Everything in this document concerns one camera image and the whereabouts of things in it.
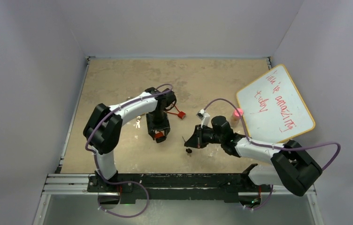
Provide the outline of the orange black padlock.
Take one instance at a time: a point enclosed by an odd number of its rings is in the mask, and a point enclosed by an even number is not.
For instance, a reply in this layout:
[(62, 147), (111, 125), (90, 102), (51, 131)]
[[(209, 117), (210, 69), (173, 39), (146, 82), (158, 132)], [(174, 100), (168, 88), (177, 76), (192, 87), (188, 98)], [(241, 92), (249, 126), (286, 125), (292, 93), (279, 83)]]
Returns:
[(161, 143), (167, 139), (164, 131), (155, 131), (154, 140), (156, 143)]

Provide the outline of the silver keys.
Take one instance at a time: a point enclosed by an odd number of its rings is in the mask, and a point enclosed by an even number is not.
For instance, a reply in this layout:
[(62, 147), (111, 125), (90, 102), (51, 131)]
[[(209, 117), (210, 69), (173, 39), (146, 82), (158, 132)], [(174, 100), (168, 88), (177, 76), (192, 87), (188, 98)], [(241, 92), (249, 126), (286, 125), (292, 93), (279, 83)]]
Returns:
[(140, 122), (141, 122), (141, 116), (138, 116), (136, 118), (136, 122), (135, 122), (135, 128), (139, 129), (140, 128)]

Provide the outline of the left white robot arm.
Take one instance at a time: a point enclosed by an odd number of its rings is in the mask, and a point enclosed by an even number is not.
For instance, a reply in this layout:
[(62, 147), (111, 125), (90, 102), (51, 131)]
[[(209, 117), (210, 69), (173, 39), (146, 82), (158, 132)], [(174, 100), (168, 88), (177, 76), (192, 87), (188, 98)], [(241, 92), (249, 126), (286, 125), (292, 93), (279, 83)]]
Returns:
[(167, 111), (176, 101), (172, 88), (159, 91), (151, 87), (123, 103), (95, 106), (83, 135), (86, 138), (85, 149), (94, 154), (95, 173), (100, 177), (101, 188), (111, 192), (117, 187), (118, 171), (113, 151), (120, 140), (122, 127), (138, 116), (145, 115), (149, 136), (156, 143), (161, 143), (170, 132)]

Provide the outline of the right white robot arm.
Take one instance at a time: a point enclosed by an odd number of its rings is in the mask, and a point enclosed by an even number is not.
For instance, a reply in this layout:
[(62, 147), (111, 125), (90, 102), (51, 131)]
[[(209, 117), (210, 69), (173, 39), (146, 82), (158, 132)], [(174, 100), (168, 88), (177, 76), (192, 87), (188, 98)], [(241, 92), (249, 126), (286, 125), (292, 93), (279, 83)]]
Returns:
[(257, 165), (242, 176), (245, 190), (252, 191), (259, 185), (280, 185), (296, 196), (303, 196), (323, 173), (307, 152), (297, 150), (299, 144), (295, 141), (289, 141), (286, 149), (283, 144), (255, 145), (245, 135), (235, 133), (224, 116), (212, 118), (211, 125), (196, 125), (184, 146), (202, 149), (208, 144), (219, 144), (228, 155), (270, 164)]

